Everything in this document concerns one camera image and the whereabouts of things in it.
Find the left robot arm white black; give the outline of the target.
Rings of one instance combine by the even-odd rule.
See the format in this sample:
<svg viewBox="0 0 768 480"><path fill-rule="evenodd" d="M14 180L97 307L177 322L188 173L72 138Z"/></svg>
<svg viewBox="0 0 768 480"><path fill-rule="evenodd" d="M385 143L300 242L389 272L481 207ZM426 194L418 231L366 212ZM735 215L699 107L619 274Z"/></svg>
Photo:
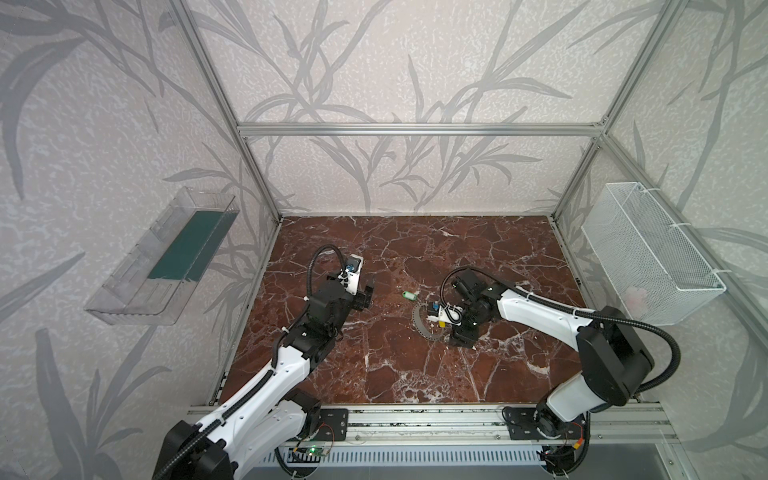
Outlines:
<svg viewBox="0 0 768 480"><path fill-rule="evenodd" d="M169 430L154 478L241 479L283 443L316 432L319 402L298 386L333 350L349 314L370 307L373 292L371 284L352 292L349 283L327 279L257 374L196 423Z"/></svg>

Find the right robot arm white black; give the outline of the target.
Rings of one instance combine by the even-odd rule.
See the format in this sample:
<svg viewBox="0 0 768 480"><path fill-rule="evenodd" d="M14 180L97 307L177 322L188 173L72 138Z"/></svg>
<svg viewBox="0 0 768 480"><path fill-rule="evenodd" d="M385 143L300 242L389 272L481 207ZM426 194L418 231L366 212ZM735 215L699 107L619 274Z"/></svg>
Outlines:
<svg viewBox="0 0 768 480"><path fill-rule="evenodd" d="M449 343L472 347L481 326L519 323L569 346L581 370L539 401L533 425L556 439L568 424L602 407L624 406L677 372L682 352L665 330L606 307L583 309L502 281L477 267L454 269L438 294L438 318L451 325Z"/></svg>

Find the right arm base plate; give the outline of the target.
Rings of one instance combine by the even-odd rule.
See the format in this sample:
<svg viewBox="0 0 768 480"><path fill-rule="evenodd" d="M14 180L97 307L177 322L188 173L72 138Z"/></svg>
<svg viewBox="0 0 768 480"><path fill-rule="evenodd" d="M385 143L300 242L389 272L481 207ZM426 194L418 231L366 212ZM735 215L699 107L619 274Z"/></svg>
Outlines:
<svg viewBox="0 0 768 480"><path fill-rule="evenodd" d="M511 440L553 440L568 444L583 439L589 426L585 415L565 421L546 406L505 406L501 415Z"/></svg>

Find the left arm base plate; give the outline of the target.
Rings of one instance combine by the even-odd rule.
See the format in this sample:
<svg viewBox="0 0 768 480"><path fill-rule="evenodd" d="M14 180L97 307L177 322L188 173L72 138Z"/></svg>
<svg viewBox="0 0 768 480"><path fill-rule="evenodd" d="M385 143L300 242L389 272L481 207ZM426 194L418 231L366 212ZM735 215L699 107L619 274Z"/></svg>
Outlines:
<svg viewBox="0 0 768 480"><path fill-rule="evenodd" d="M344 441L349 426L346 408L318 408L307 414L299 437L313 441Z"/></svg>

